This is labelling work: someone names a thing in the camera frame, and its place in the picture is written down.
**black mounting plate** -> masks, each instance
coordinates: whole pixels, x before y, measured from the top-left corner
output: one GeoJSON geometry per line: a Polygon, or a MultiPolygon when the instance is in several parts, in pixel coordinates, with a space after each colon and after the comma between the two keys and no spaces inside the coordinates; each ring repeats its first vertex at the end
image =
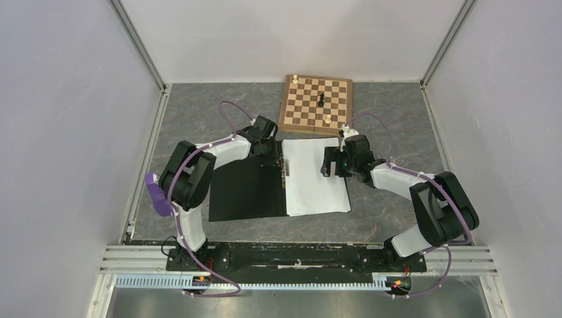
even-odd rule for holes
{"type": "MultiPolygon", "coordinates": [[[[371,283],[373,272],[426,272],[415,254],[387,264],[386,252],[372,244],[209,242],[196,252],[204,264],[246,284],[371,283]]],[[[166,270],[201,270],[183,248],[169,252],[166,270]]]]}

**purple part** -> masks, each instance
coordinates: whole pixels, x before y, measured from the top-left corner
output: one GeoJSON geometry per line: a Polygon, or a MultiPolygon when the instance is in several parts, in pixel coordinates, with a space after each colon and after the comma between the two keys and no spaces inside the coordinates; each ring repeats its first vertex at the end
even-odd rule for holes
{"type": "Polygon", "coordinates": [[[236,103],[233,103],[231,101],[222,101],[222,102],[219,103],[219,113],[221,113],[221,115],[225,118],[225,120],[229,124],[230,128],[232,129],[232,137],[236,137],[236,127],[234,127],[234,123],[230,120],[230,118],[228,118],[227,114],[223,110],[223,104],[230,104],[230,105],[240,109],[251,121],[254,120],[254,117],[252,117],[252,115],[250,115],[250,113],[248,113],[246,111],[246,109],[243,109],[240,105],[238,105],[236,103]]]}
{"type": "Polygon", "coordinates": [[[172,204],[166,200],[164,190],[160,189],[156,183],[157,176],[153,173],[148,173],[144,176],[144,184],[150,194],[152,206],[161,217],[169,217],[174,214],[172,204]]]}

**cable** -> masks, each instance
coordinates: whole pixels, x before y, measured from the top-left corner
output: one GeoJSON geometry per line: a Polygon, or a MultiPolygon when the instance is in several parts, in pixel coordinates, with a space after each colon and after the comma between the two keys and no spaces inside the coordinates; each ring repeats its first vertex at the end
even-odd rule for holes
{"type": "MultiPolygon", "coordinates": [[[[471,233],[471,230],[469,229],[469,226],[468,226],[467,222],[465,221],[465,218],[461,215],[461,212],[459,211],[459,208],[457,207],[457,205],[455,204],[453,199],[451,199],[451,197],[449,197],[449,194],[447,194],[447,192],[437,182],[435,182],[435,180],[426,176],[425,174],[418,173],[418,172],[412,171],[410,169],[399,167],[399,166],[397,166],[397,165],[395,165],[391,162],[392,152],[394,151],[394,138],[392,137],[392,132],[390,131],[388,126],[386,126],[386,123],[384,123],[384,121],[378,115],[375,115],[373,113],[357,114],[357,115],[353,116],[351,119],[349,119],[347,121],[347,123],[345,123],[345,126],[347,126],[350,122],[352,122],[355,119],[357,119],[359,117],[362,117],[362,116],[369,116],[369,117],[372,117],[372,118],[376,119],[379,123],[382,124],[382,126],[384,127],[384,130],[386,130],[386,133],[388,134],[388,137],[390,138],[390,151],[388,152],[388,156],[386,157],[386,165],[388,165],[388,167],[390,169],[393,169],[393,170],[396,170],[396,171],[399,171],[399,172],[403,172],[405,174],[409,174],[409,175],[414,176],[416,178],[421,178],[421,179],[424,179],[425,181],[428,181],[433,187],[435,187],[441,193],[441,195],[443,195],[445,200],[447,200],[447,203],[453,209],[453,212],[455,212],[455,215],[459,219],[459,222],[461,223],[461,226],[463,227],[463,230],[465,231],[465,234],[467,235],[466,240],[454,241],[454,242],[451,242],[450,244],[463,245],[463,244],[471,243],[473,241],[473,235],[471,233]]],[[[430,248],[425,249],[422,252],[427,254],[427,253],[431,252],[432,250],[435,250],[435,248],[430,247],[430,248]]]]}
{"type": "Polygon", "coordinates": [[[402,290],[405,293],[409,293],[409,290],[405,290],[404,288],[400,287],[400,285],[397,285],[396,288],[398,288],[399,290],[402,290]]]}
{"type": "Polygon", "coordinates": [[[160,245],[160,251],[162,252],[162,254],[166,255],[166,257],[170,256],[170,253],[168,253],[168,254],[164,253],[164,243],[166,243],[170,237],[174,238],[174,241],[176,242],[176,244],[178,242],[178,238],[175,237],[174,235],[170,235],[169,237],[166,237],[166,239],[162,241],[162,245],[160,245]]]}
{"type": "Polygon", "coordinates": [[[221,115],[224,117],[224,119],[227,121],[227,123],[229,124],[230,128],[232,128],[232,137],[235,138],[236,137],[236,127],[234,127],[234,124],[232,123],[232,121],[230,120],[230,118],[228,118],[227,114],[225,113],[224,109],[223,109],[223,104],[230,104],[238,109],[240,109],[249,119],[250,121],[253,121],[255,118],[250,115],[246,109],[243,109],[240,105],[233,103],[231,101],[222,101],[219,103],[218,108],[219,108],[219,113],[221,113],[221,115]]]}
{"type": "Polygon", "coordinates": [[[431,288],[426,289],[424,291],[420,291],[418,293],[413,293],[412,295],[393,295],[392,298],[408,299],[408,298],[418,297],[418,296],[422,296],[422,295],[425,295],[427,293],[430,293],[430,292],[436,290],[437,288],[441,287],[441,284],[447,279],[447,275],[449,275],[449,270],[451,269],[451,263],[453,262],[453,255],[451,254],[451,250],[449,249],[449,247],[446,246],[446,245],[443,245],[442,247],[445,250],[447,250],[447,254],[449,255],[449,261],[447,262],[447,268],[445,269],[445,273],[443,273],[443,275],[441,276],[439,281],[435,285],[433,285],[431,288]]]}
{"type": "MultiPolygon", "coordinates": [[[[228,138],[228,139],[223,139],[223,140],[219,140],[217,142],[215,142],[214,144],[206,144],[203,145],[200,148],[195,149],[195,151],[193,151],[183,162],[182,165],[178,168],[178,171],[176,172],[176,175],[174,176],[174,179],[172,180],[172,183],[170,184],[170,189],[168,190],[168,203],[174,208],[174,210],[177,212],[178,208],[172,204],[172,192],[174,190],[174,187],[176,186],[176,182],[178,181],[178,178],[180,177],[180,174],[184,171],[184,168],[188,165],[189,161],[191,161],[191,159],[193,159],[195,156],[197,156],[198,153],[200,153],[201,151],[211,148],[212,146],[217,146],[220,144],[225,144],[227,142],[231,142],[233,140],[233,138],[228,138]]],[[[207,266],[205,266],[205,264],[201,263],[201,261],[199,261],[197,259],[197,257],[195,256],[195,254],[193,253],[193,251],[191,250],[190,246],[188,245],[188,242],[185,238],[184,235],[184,230],[182,229],[182,224],[180,222],[180,214],[176,213],[175,215],[175,220],[176,220],[176,226],[178,227],[178,234],[182,240],[182,243],[184,244],[184,247],[186,248],[186,250],[188,251],[188,254],[191,256],[191,258],[194,260],[195,263],[197,263],[197,265],[199,265],[199,267],[203,268],[204,270],[206,270],[207,272],[211,273],[211,275],[223,280],[224,282],[227,282],[228,284],[233,285],[234,287],[236,287],[236,291],[230,291],[227,293],[211,293],[211,294],[193,294],[194,297],[229,297],[229,296],[234,296],[236,294],[238,294],[242,288],[240,287],[239,284],[236,284],[235,282],[233,282],[232,280],[222,276],[221,274],[218,274],[217,272],[214,272],[213,270],[211,270],[210,268],[208,268],[207,266]]]]}

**gray marble floor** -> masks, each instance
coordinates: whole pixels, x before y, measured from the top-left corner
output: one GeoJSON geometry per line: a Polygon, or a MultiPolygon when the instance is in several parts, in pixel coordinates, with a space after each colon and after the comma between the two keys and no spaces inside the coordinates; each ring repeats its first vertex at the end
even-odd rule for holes
{"type": "MultiPolygon", "coordinates": [[[[209,142],[230,133],[217,104],[239,103],[254,116],[277,121],[283,94],[282,83],[174,84],[166,108],[150,171],[161,173],[181,140],[209,142]]],[[[237,127],[247,118],[225,106],[237,127]]],[[[395,138],[394,161],[416,171],[441,172],[443,164],[431,123],[416,83],[354,83],[353,111],[379,114],[395,138]]],[[[373,152],[386,157],[389,140],[382,126],[368,117],[354,128],[367,136],[373,152]]],[[[312,135],[280,132],[278,139],[310,138],[312,135]]],[[[208,222],[208,198],[203,206],[203,228],[209,240],[261,242],[382,242],[415,222],[412,204],[387,191],[371,189],[353,178],[347,180],[351,211],[301,217],[275,217],[242,221],[208,222]]],[[[142,194],[135,225],[135,240],[162,240],[175,235],[171,217],[154,212],[150,198],[142,194]]]]}

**white wall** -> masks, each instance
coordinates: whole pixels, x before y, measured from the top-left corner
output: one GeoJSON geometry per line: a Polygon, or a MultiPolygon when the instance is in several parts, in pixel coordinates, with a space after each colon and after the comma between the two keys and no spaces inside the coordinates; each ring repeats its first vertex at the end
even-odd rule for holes
{"type": "Polygon", "coordinates": [[[0,317],[83,317],[158,90],[108,1],[0,7],[0,317]]]}
{"type": "Polygon", "coordinates": [[[560,1],[478,1],[429,83],[513,317],[562,309],[560,16],[560,1]]]}
{"type": "Polygon", "coordinates": [[[419,81],[462,0],[123,0],[164,80],[419,81]]]}

